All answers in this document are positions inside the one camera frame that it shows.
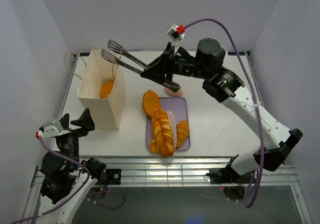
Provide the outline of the pink sugared donut bread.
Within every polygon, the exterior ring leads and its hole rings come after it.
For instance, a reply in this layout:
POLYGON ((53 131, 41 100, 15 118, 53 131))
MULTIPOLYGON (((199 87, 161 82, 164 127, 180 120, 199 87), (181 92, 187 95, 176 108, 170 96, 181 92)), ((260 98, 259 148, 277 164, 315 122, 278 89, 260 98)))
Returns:
POLYGON ((172 91, 171 89, 169 89, 169 88, 164 88, 164 91, 165 91, 165 93, 167 94, 167 95, 169 95, 169 96, 171 96, 171 97, 180 97, 180 96, 182 96, 183 95, 183 91, 180 89, 179 91, 177 91, 177 92, 174 92, 174 91, 172 91))

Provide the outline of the chunky orange bread loaf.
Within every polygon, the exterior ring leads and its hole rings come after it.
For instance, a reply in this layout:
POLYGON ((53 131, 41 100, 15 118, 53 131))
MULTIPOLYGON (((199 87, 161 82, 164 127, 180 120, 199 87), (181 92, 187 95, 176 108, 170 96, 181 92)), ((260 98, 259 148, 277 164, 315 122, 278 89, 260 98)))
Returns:
POLYGON ((111 92, 112 92, 112 89, 113 89, 113 86, 114 86, 114 80, 109 80, 109 81, 106 81, 100 88, 100 97, 102 99, 107 99, 111 92))

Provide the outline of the metal serving tongs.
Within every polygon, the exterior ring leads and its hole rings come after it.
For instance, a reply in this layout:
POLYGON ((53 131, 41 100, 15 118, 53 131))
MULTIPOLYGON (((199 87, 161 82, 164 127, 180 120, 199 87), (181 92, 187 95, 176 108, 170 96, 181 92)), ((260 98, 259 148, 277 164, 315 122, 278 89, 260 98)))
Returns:
MULTIPOLYGON (((130 54, 127 50, 123 48, 119 43, 110 39, 107 43, 107 49, 101 49, 101 57, 111 64, 115 64, 121 67, 124 67, 140 76, 142 71, 148 69, 152 65, 146 64, 142 60, 130 54)), ((174 92, 177 92, 181 89, 171 89, 174 92)))

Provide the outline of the long twisted braided bread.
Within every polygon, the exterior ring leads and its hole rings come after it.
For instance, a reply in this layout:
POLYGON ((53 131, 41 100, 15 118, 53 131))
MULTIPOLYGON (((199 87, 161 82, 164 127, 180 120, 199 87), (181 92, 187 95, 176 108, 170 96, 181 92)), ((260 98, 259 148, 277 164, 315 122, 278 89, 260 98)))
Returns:
POLYGON ((158 144, 164 157, 174 154, 174 140, 167 113, 163 109, 156 109, 151 115, 152 140, 158 144))

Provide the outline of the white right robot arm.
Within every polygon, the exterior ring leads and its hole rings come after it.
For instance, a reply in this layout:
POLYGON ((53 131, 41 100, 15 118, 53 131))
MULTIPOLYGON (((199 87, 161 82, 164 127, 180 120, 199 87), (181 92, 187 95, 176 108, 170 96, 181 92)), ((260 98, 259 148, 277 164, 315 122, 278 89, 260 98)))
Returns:
POLYGON ((197 44, 195 56, 182 47, 174 54, 167 44, 163 53, 142 71, 142 78, 151 80, 176 92, 181 87, 173 75, 203 79, 203 89, 219 103, 233 111, 261 140, 259 147, 230 159, 228 164, 208 176, 214 183, 237 183, 246 174, 262 167, 274 172, 298 144, 303 133, 289 129, 277 121, 253 100, 253 92, 233 71, 223 66, 226 52, 213 38, 203 38, 197 44))

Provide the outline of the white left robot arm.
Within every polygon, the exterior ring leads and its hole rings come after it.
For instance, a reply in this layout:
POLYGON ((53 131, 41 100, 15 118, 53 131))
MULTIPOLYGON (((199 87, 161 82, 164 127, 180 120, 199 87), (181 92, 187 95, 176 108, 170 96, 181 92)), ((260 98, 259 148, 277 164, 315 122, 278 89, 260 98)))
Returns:
POLYGON ((44 180, 40 189, 37 224, 70 224, 81 202, 95 184, 106 179, 106 165, 91 157, 80 160, 79 139, 95 130, 90 110, 71 121, 67 113, 43 124, 36 132, 41 144, 54 139, 58 150, 46 147, 40 171, 44 180))

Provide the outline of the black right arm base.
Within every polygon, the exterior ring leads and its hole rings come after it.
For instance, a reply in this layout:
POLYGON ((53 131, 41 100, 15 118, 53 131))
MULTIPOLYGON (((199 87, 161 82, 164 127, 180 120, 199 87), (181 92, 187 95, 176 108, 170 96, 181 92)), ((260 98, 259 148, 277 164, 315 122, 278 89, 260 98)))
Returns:
POLYGON ((256 182, 252 172, 239 175, 226 168, 210 168, 205 175, 209 177, 211 184, 249 184, 252 179, 253 183, 256 182))

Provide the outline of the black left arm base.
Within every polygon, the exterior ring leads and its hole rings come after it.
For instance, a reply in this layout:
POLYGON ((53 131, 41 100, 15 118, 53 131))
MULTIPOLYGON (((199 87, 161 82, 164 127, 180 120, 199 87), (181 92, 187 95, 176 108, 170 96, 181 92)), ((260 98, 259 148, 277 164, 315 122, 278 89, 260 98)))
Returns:
POLYGON ((97 182, 99 185, 120 185, 122 170, 119 168, 106 169, 102 178, 97 182))

